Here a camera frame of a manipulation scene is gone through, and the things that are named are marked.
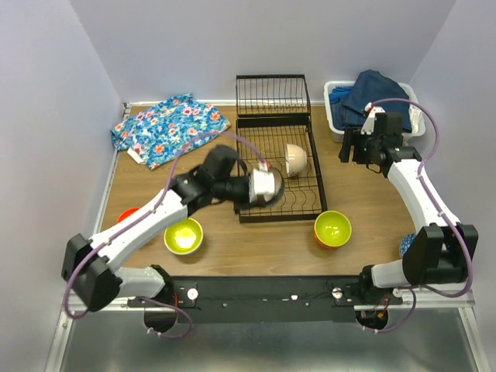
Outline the dark glazed bowl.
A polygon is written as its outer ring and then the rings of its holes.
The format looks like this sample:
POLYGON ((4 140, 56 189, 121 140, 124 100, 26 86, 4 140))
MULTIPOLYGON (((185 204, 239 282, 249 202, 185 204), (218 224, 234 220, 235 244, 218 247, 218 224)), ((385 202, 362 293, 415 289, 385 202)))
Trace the dark glazed bowl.
POLYGON ((268 208, 272 205, 277 204, 280 201, 280 199, 284 196, 285 183, 284 183, 284 178, 283 178, 281 172, 276 168, 270 168, 269 170, 274 174, 274 177, 275 177, 276 195, 268 203, 263 203, 263 202, 262 203, 256 203, 256 202, 251 203, 255 207, 268 208))

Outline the white bowl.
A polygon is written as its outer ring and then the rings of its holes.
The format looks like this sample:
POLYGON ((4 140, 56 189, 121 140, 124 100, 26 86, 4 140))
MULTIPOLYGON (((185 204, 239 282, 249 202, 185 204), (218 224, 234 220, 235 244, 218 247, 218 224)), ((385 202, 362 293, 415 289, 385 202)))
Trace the white bowl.
POLYGON ((286 143, 284 159, 286 173, 289 178, 298 177, 307 167, 307 153, 298 145, 286 143))

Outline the black wire dish rack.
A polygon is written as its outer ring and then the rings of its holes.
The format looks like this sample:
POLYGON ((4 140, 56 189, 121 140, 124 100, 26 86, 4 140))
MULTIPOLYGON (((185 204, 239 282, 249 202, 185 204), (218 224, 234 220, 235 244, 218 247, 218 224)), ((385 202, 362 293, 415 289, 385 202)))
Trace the black wire dish rack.
POLYGON ((280 171, 285 186, 284 196, 272 207, 239 211, 241 223, 313 220, 327 209, 303 74, 238 74, 236 133, 280 171), (305 151, 303 170, 291 177, 284 156, 288 145, 305 151))

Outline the blue triangle pattern bowl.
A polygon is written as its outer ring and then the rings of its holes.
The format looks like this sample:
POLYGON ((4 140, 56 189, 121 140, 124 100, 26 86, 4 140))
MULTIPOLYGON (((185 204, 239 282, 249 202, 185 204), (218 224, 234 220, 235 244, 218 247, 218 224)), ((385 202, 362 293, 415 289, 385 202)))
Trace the blue triangle pattern bowl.
POLYGON ((410 246, 414 243, 415 238, 416 238, 415 233, 410 233, 402 238, 399 245, 400 258, 402 258, 406 254, 410 246))

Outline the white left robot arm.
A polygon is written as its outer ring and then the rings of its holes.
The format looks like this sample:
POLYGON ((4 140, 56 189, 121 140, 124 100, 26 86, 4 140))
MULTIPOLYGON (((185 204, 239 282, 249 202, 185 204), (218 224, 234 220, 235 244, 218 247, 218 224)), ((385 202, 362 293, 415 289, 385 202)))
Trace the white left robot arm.
POLYGON ((171 276, 159 265, 125 268, 125 261, 165 229, 186 220, 198 210, 225 201, 253 208, 272 192, 267 164, 261 160, 250 170, 229 146, 210 150, 202 164, 183 174, 172 174, 164 188, 137 212, 90 238, 69 239, 62 266, 67 287, 63 306, 69 308, 74 292, 86 312, 97 312, 117 298, 147 298, 153 305, 174 302, 171 276))

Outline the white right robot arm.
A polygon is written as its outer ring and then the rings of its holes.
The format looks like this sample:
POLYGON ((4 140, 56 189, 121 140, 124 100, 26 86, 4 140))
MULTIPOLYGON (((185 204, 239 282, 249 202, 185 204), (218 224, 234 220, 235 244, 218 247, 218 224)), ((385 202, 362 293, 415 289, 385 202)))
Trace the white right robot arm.
POLYGON ((478 232, 443 203, 425 172, 425 159, 403 144, 401 120, 399 113, 371 108, 361 129, 345 131, 339 152, 342 162, 376 166, 398 191, 415 227, 415 238, 400 260, 362 270, 356 293, 367 304, 392 288, 424 287, 439 294, 439 284, 462 283, 458 294, 465 295, 474 279, 478 232))

